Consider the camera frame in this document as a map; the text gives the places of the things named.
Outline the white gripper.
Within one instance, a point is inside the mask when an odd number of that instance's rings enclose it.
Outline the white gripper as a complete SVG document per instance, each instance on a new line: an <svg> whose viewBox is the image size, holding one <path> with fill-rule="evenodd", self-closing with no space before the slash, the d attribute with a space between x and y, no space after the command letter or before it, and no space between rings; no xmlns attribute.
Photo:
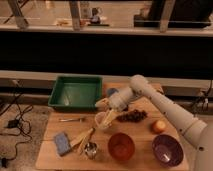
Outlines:
<svg viewBox="0 0 213 171"><path fill-rule="evenodd" d="M117 111L123 111L127 106L137 98L135 92L129 87L119 88L114 92L109 99L103 98L95 103L97 108L103 108L109 106L114 109L110 110L108 115L105 117L103 124L109 125L117 116Z"/></svg>

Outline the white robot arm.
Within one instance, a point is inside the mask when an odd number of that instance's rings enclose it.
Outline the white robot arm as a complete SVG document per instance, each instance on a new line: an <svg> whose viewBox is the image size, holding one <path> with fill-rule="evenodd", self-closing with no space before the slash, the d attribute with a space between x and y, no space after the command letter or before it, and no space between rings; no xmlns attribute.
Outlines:
<svg viewBox="0 0 213 171"><path fill-rule="evenodd" d="M142 75L132 76L126 87L95 103L107 112L101 126L107 127L131 102L141 97L146 97L196 149L193 171L213 171L213 123L205 123L159 93Z"/></svg>

